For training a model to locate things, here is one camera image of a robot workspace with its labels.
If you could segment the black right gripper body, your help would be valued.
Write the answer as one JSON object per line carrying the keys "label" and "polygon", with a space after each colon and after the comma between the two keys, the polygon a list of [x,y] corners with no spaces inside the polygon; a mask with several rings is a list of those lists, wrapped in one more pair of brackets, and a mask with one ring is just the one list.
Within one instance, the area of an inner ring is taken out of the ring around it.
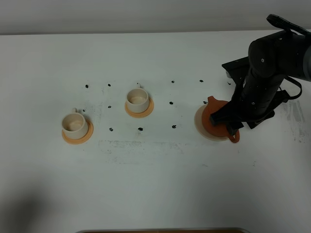
{"label": "black right gripper body", "polygon": [[236,122],[259,122],[271,111],[270,105],[281,83],[288,76],[275,74],[264,78],[248,71],[243,83],[236,87],[232,101],[232,116]]}

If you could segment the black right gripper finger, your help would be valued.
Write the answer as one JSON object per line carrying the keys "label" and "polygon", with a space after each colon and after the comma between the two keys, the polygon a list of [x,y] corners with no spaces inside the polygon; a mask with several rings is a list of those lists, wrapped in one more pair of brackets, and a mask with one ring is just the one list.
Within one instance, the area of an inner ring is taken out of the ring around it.
{"label": "black right gripper finger", "polygon": [[240,128],[243,128],[244,125],[242,123],[228,123],[226,125],[227,131],[231,136],[234,136]]}
{"label": "black right gripper finger", "polygon": [[232,101],[217,100],[211,106],[210,122],[213,126],[226,124],[240,126],[241,120],[237,116],[237,109]]}

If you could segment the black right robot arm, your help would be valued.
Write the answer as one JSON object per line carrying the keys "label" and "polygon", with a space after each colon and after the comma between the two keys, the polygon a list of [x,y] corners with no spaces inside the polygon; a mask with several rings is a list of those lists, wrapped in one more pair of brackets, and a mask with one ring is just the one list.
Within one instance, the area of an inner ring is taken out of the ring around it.
{"label": "black right robot arm", "polygon": [[247,57],[222,65],[236,87],[230,101],[208,98],[202,125],[211,135],[237,142],[243,123],[253,129],[281,103],[301,96],[281,90],[283,80],[298,88],[299,79],[311,80],[311,33],[277,15],[266,19],[280,31],[254,40]]}

